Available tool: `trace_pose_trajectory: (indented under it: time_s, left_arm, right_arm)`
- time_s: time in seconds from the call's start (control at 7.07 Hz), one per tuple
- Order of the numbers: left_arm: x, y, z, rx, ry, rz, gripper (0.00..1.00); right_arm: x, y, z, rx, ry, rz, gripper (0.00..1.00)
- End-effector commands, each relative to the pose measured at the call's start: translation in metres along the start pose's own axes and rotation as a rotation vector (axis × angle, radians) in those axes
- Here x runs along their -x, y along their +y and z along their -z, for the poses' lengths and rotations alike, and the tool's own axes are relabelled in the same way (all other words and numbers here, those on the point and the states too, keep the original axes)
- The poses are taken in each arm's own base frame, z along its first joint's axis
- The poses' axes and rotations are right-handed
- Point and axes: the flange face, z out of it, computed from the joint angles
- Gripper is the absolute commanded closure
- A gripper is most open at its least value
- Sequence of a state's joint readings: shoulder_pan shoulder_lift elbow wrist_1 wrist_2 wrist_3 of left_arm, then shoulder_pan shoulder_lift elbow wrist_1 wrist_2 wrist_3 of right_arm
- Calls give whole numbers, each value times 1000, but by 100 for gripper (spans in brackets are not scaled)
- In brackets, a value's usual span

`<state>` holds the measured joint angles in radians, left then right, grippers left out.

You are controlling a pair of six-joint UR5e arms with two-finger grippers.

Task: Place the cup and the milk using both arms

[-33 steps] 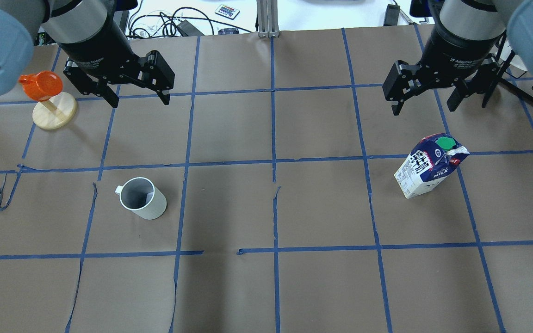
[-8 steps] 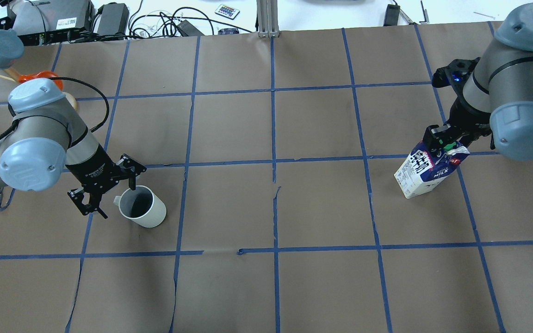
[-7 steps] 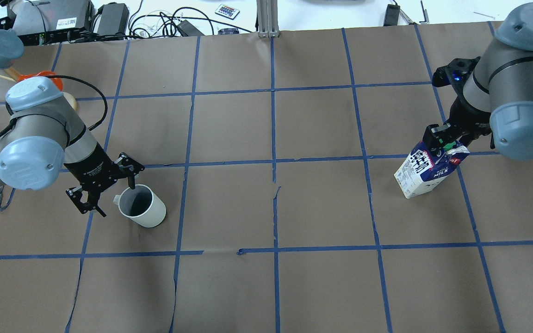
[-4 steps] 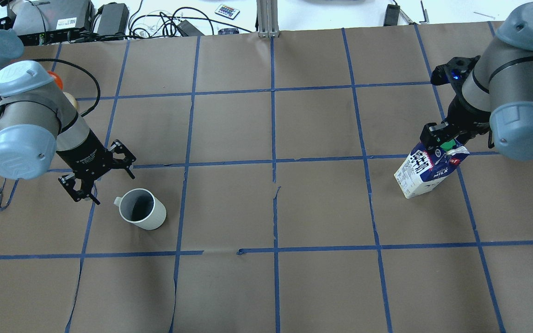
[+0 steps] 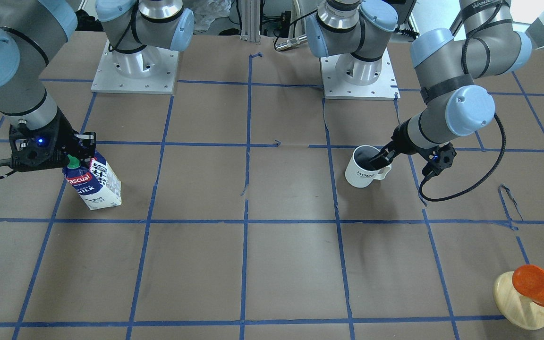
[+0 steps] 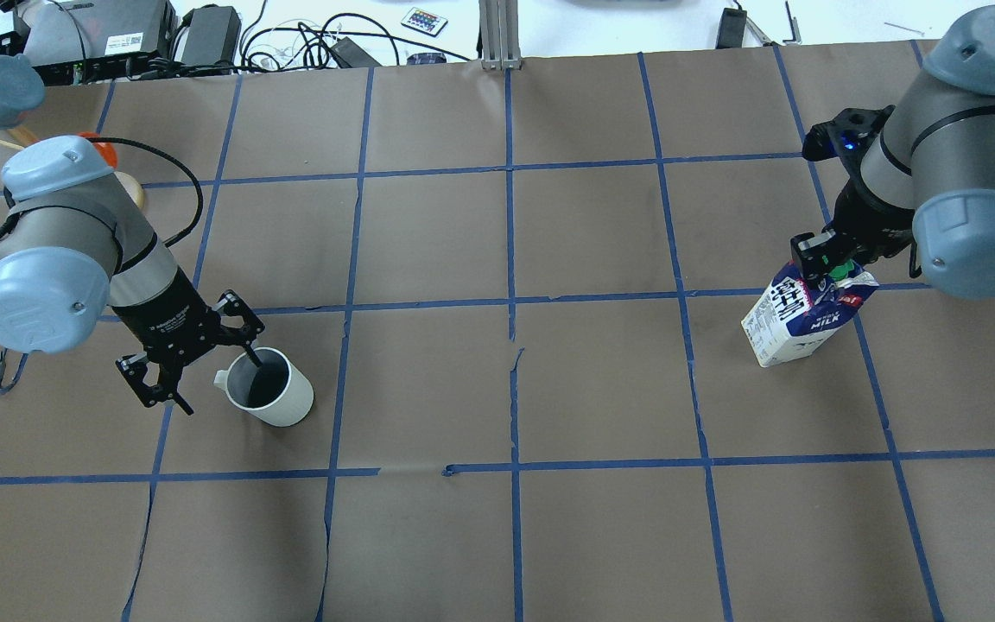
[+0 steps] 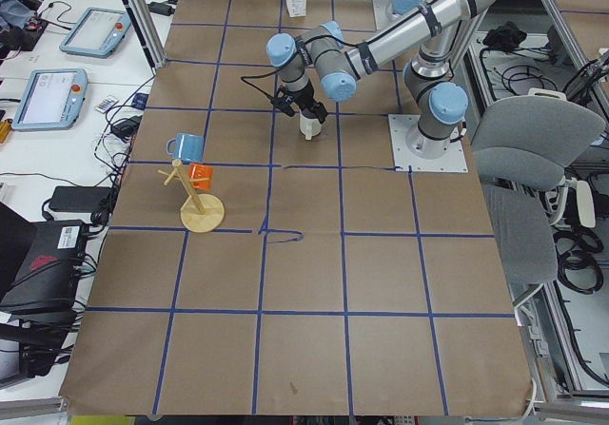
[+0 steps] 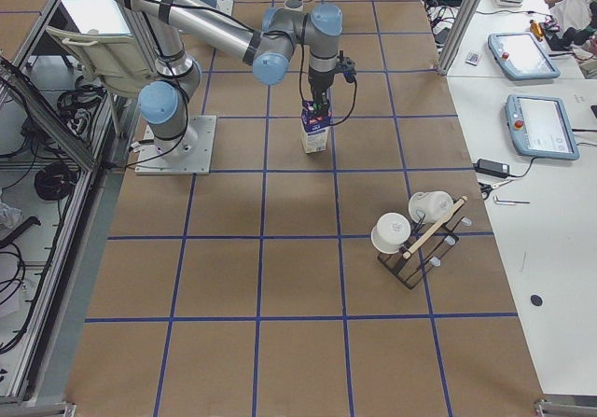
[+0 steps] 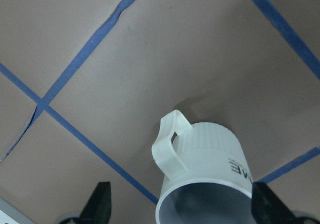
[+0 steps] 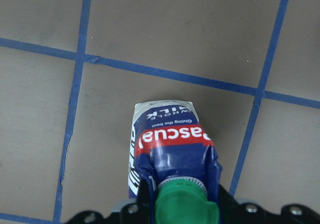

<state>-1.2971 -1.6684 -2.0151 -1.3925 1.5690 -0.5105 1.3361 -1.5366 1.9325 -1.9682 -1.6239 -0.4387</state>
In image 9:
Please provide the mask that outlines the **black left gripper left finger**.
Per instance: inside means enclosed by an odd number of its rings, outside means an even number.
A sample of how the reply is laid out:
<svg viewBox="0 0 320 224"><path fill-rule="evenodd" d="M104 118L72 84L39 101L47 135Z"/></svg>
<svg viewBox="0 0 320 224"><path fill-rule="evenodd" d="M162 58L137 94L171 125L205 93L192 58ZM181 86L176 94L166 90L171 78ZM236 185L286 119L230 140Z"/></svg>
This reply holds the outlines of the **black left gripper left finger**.
<svg viewBox="0 0 320 224"><path fill-rule="evenodd" d="M81 223L109 223L111 218L111 184L99 182L80 214Z"/></svg>

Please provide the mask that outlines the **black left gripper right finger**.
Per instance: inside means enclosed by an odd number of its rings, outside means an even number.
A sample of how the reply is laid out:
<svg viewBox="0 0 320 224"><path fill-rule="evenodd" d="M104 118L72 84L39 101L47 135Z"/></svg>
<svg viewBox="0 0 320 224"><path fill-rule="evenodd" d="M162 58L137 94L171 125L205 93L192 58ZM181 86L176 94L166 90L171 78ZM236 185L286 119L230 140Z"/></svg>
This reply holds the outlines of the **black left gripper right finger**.
<svg viewBox="0 0 320 224"><path fill-rule="evenodd" d="M302 223L264 182L252 184L251 213L256 223Z"/></svg>

